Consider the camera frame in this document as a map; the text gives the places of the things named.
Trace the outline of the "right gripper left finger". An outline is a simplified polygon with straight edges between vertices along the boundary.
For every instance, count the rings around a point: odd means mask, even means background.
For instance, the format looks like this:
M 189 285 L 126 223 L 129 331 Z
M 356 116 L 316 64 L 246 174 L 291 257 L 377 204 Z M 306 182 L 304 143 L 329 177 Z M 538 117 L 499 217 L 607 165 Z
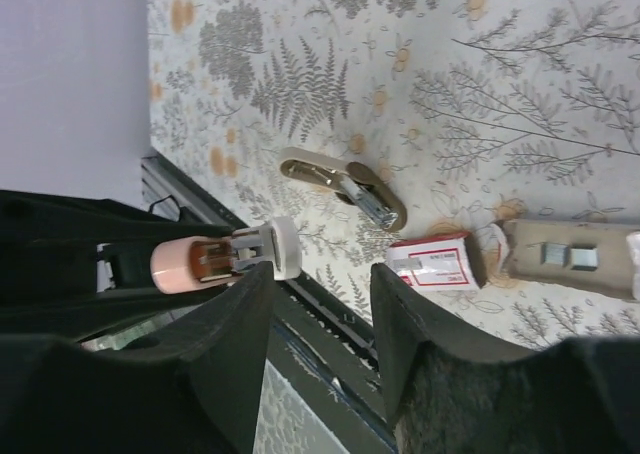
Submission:
M 2 451 L 251 452 L 274 297 L 263 262 L 120 350 L 3 337 Z

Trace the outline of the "floral patterned table mat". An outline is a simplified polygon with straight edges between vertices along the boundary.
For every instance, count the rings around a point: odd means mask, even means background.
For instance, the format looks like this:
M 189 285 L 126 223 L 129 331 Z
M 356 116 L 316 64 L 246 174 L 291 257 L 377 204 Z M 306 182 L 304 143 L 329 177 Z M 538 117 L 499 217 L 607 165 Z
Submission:
M 255 452 L 402 453 L 370 291 L 395 242 L 471 232 L 485 286 L 415 291 L 494 337 L 639 341 L 639 300 L 510 277 L 498 227 L 639 227 L 639 0 L 147 2 L 160 163 L 231 225 L 288 216 L 301 243 L 275 294 Z M 283 176 L 287 147 L 368 166 L 405 227 Z

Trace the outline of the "red white staple box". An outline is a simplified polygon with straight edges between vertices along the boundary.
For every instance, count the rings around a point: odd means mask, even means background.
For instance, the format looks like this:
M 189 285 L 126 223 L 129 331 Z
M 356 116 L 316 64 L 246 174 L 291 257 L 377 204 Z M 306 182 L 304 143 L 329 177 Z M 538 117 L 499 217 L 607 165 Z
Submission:
M 487 282 L 481 249 L 468 231 L 395 242 L 385 263 L 420 294 L 474 291 Z

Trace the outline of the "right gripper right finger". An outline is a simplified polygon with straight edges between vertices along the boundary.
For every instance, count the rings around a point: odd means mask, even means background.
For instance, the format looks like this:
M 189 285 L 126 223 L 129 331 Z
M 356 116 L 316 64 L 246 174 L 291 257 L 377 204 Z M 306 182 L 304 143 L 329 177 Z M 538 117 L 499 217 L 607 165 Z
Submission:
M 389 267 L 370 277 L 387 421 L 402 453 L 635 453 L 639 341 L 540 351 L 463 321 Z

